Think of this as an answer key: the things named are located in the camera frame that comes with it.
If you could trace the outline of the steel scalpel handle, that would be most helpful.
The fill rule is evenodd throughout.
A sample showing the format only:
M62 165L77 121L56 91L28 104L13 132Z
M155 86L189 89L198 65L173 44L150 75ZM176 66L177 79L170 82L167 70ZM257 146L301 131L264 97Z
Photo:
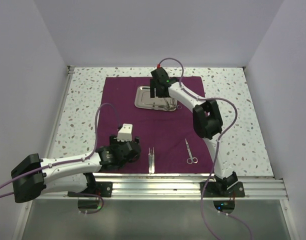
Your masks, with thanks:
M152 156L151 156L151 148L148 148L148 173L152 174Z
M151 151L151 174L155 173L155 148Z

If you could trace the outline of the purple cloth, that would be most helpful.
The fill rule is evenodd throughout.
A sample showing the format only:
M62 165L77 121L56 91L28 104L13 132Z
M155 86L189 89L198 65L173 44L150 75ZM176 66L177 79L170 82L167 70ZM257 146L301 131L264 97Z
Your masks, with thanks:
M140 138L141 155L138 161L127 163L112 174L147 174L149 148L154 147L156 174L206 174L213 162L204 141L193 128L193 115L182 104L175 111L135 107L139 86L148 86L149 77L107 77L97 127L98 147L107 146L109 137L117 133L118 123L132 124L132 134ZM187 139L196 164L188 164Z

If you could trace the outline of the steel ring-handled scissors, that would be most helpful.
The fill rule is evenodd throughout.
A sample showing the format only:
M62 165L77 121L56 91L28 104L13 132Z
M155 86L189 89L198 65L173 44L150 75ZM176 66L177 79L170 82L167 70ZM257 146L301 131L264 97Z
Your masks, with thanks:
M187 153L188 153L188 159L186 160L186 162L187 162L189 165L197 164L197 163L198 163L198 159L197 159L196 157L193 157L187 139L185 138L184 140L185 140L185 145L186 145L186 149L187 149Z

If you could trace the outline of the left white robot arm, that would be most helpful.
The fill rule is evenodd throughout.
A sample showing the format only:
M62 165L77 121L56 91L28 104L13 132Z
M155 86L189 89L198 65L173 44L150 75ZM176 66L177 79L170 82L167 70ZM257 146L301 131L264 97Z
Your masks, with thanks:
M14 200L25 203L55 192L92 196L97 190L94 173L119 170L140 155L138 136L122 141L115 135L110 136L108 146L77 156L40 158L37 153L30 154L11 171Z

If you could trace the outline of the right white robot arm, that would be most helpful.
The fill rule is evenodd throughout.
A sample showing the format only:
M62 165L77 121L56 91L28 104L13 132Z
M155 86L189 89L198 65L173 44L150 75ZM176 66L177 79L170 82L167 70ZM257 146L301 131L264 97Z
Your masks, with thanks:
M160 65L151 72L150 97L173 98L180 102L192 113L193 130L206 144L213 166L215 181L210 188L220 196L228 196L238 183L235 171L220 160L220 139L236 122L238 117L237 108L233 103L224 98L205 98L189 88L181 79L169 77L166 70ZM233 122L223 130L223 119L217 101L224 101L233 107L235 116Z

